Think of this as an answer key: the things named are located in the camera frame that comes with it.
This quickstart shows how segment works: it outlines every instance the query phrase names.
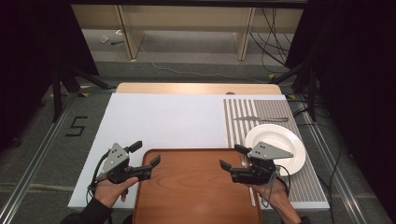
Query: white plate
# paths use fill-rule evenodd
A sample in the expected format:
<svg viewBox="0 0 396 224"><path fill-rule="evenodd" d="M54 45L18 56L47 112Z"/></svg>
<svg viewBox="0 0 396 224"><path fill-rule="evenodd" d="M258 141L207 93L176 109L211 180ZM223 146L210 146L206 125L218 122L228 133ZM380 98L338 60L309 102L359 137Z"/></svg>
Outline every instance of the white plate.
<svg viewBox="0 0 396 224"><path fill-rule="evenodd" d="M255 147L263 141L274 147L293 153L292 158L274 160L275 165L282 165L289 174L297 173L305 163L305 147L300 138L292 131L275 124L262 124L247 133L245 147ZM280 169L281 175L287 175L285 169Z"/></svg>

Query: gray floor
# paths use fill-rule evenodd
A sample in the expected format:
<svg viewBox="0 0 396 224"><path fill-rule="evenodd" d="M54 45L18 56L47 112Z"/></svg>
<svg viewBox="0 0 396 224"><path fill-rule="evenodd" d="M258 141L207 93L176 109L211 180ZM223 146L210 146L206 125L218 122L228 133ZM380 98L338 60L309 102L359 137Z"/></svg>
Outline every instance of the gray floor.
<svg viewBox="0 0 396 224"><path fill-rule="evenodd" d="M138 58L131 62L122 43L110 44L122 40L122 36L116 32L84 30L100 78L108 84L117 85L122 81L262 83L269 80L268 75L279 76L279 73L274 72L287 71L268 56L262 59L262 52L252 40L248 45L246 59L239 62L236 59L233 36L227 33L148 32ZM109 37L105 44L100 42L103 35ZM283 35L279 37L279 41L282 47L289 47L289 41ZM278 50L269 51L280 59ZM292 78L280 84L284 94L292 93L291 82ZM80 80L80 83L83 86L92 85L85 80ZM48 152L44 155L44 160L38 164L39 169L33 176L30 188L23 195L21 203L15 204L18 209L16 214L12 214L11 223L59 223L64 216L73 212L67 208L67 203L111 94L95 87L87 89L86 92L89 92L86 97L75 97L73 94L64 97L64 100L71 104ZM54 125L51 122L53 102L50 89L43 97L43 103L24 129L21 146L11 147L0 155L2 206L15 192L14 188L20 183L23 175L29 173L26 169L31 167L29 164L32 158L37 150L42 148L46 134ZM304 104L290 101L291 111L297 111L301 106ZM347 148L332 123L331 115L323 107L317 107L316 114L320 132L330 152L335 158L341 153L337 169L356 199L366 223L391 223L359 167L347 156ZM76 116L87 117L78 121L79 125L86 128L80 137L67 137L68 133L75 132L70 129L70 125ZM317 175L329 183L331 171L325 165L323 155L311 133L311 126L305 125L306 114L299 114L295 119L300 125L299 131ZM332 185L334 223L357 223L348 213L348 202L345 201L343 193L340 193L342 191L336 185ZM298 212L301 216L310 216L313 223L332 223L330 211ZM121 223L127 214L128 212L115 212L114 223ZM280 223L274 212L265 212L263 216L263 223Z"/></svg>

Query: black sleeve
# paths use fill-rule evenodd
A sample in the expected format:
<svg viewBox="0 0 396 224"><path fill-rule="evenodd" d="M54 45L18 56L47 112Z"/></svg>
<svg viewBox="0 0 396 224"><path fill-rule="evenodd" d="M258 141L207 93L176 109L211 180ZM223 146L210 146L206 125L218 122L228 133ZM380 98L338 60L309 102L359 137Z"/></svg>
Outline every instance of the black sleeve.
<svg viewBox="0 0 396 224"><path fill-rule="evenodd" d="M61 224L103 224L112 212L113 209L92 198L81 213L68 215L61 221Z"/></svg>
<svg viewBox="0 0 396 224"><path fill-rule="evenodd" d="M311 224L309 217L300 217L301 221L300 224Z"/></svg>

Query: wooden tray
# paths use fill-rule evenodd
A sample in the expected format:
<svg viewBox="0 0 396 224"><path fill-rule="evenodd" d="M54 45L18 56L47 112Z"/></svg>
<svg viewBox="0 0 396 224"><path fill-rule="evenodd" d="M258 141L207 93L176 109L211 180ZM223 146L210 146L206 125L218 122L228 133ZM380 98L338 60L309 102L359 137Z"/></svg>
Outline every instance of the wooden tray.
<svg viewBox="0 0 396 224"><path fill-rule="evenodd" d="M219 160L241 167L240 154L228 148L152 149L143 164L161 155L150 180L139 183L134 224L261 224L259 199L233 183Z"/></svg>

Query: metal rail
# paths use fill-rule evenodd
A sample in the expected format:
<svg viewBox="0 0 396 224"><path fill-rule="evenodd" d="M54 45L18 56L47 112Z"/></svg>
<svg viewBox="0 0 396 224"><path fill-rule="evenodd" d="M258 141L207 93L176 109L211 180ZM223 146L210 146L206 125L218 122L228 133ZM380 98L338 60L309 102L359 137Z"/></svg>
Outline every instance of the metal rail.
<svg viewBox="0 0 396 224"><path fill-rule="evenodd" d="M40 147L38 148L36 154L32 158L20 182L17 184L17 186L12 191L11 195L8 197L7 201L3 205L0 214L0 223L8 224L11 222L12 218L14 218L27 190L30 187L30 184L35 179L35 175L37 174L41 164L46 158L48 151L50 150L52 142L59 131L59 127L61 127L62 124L64 123L64 119L67 115L70 105L74 102L76 97L77 97L76 93L69 93L69 95L65 99L64 112L58 118L58 121L52 123L52 125L50 126L49 131L44 137L44 140L41 143Z"/></svg>
<svg viewBox="0 0 396 224"><path fill-rule="evenodd" d="M297 97L299 100L303 100L303 97L301 95L298 95ZM304 108L305 106L303 103L299 103L299 107ZM334 159L318 125L312 121L308 113L304 112L303 115L305 122L310 124L309 131L311 132L315 142L317 143L319 152L329 172L332 173L336 164L336 160ZM344 176L339 167L337 167L334 172L333 182L340 193L340 197L344 202L344 205L351 217L352 222L356 224L367 223L367 220L361 211L361 207L356 198L354 197L352 190L350 189L346 180L344 179Z"/></svg>

